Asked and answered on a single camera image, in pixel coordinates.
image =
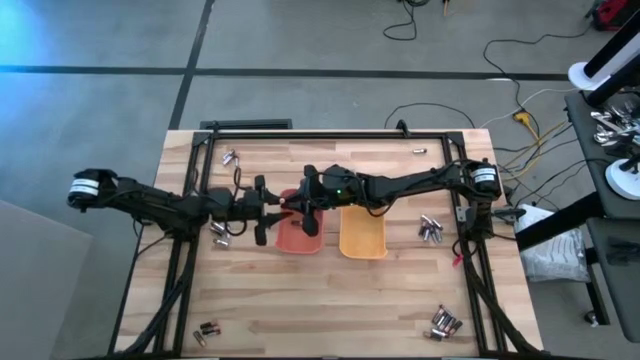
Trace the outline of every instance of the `orange plate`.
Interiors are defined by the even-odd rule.
[[[287,189],[280,194],[280,197],[286,197],[294,193],[295,189]],[[291,212],[291,210],[282,209],[282,212]],[[315,218],[318,221],[318,235],[309,237],[302,231],[302,226],[292,225],[291,222],[297,221],[302,223],[302,214],[299,212],[293,212],[293,215],[280,221],[278,228],[278,239],[276,240],[276,247],[280,251],[289,254],[315,254],[322,249],[322,213],[323,211],[316,211]]]
[[[340,219],[340,251],[352,259],[382,259],[387,255],[384,216],[373,217],[360,206],[344,207]]]

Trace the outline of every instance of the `white plastic bag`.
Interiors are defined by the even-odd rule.
[[[515,224],[516,232],[553,214],[530,205],[520,205],[527,213]],[[527,279],[589,281],[582,233],[573,229],[520,253]]]

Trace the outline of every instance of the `white cable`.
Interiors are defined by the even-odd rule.
[[[540,91],[538,91],[537,93],[529,96],[525,101],[522,102],[522,106],[524,106],[524,104],[526,104],[527,102],[529,102],[529,100],[533,99],[534,97],[542,94],[543,92],[547,92],[547,91],[553,91],[553,92],[570,92],[570,91],[574,91],[574,90],[578,90],[578,88],[573,88],[573,89],[568,89],[568,90],[558,90],[558,89],[542,89]],[[518,111],[520,111],[521,108],[517,108],[515,110],[513,110],[510,113],[507,113],[503,116],[497,117],[497,118],[493,118],[491,120],[488,120],[487,122],[485,122],[484,124],[480,125],[480,127],[478,127],[479,129],[484,128],[485,126],[489,125],[490,123],[496,121],[496,120],[500,120],[500,119],[504,119],[506,117],[509,117],[515,113],[517,113]]]

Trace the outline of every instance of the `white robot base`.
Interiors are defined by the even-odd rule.
[[[640,200],[640,172],[634,174],[632,170],[620,170],[620,165],[625,162],[627,159],[617,160],[607,167],[605,171],[607,182],[613,191],[623,198]]]

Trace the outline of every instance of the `red object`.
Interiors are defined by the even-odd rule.
[[[593,9],[593,26],[600,31],[616,31],[638,9],[638,0],[605,0]]]
[[[296,189],[287,189],[280,194],[280,197],[287,197],[296,192]],[[323,211],[316,211],[315,218],[318,221],[318,235],[310,237],[302,230],[302,214],[294,212],[293,215],[280,221],[278,229],[278,239],[276,247],[280,251],[289,254],[315,254],[322,249],[323,231],[322,216]]]
[[[452,266],[453,266],[453,267],[458,266],[458,264],[460,264],[460,261],[462,261],[462,259],[463,259],[462,254],[458,255],[458,257],[456,257],[456,258],[453,260],[453,265],[452,265]]]

